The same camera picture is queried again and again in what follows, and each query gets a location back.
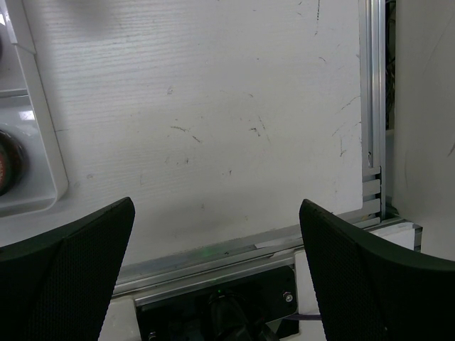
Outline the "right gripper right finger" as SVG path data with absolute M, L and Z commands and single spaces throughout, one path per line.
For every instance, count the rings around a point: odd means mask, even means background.
M 453 340 L 454 262 L 304 200 L 299 221 L 327 340 Z

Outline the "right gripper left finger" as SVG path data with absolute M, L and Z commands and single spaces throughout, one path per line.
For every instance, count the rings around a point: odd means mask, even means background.
M 1 248 L 2 340 L 97 340 L 134 224 L 132 199 Z

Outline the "red-lid sauce jar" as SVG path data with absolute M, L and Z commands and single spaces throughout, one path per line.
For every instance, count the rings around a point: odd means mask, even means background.
M 18 185 L 28 171 L 28 156 L 22 143 L 1 130 L 1 195 Z

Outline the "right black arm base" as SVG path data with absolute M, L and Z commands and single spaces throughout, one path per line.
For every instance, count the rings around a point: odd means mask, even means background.
M 281 266 L 136 310 L 142 340 L 280 340 L 296 332 L 294 270 Z

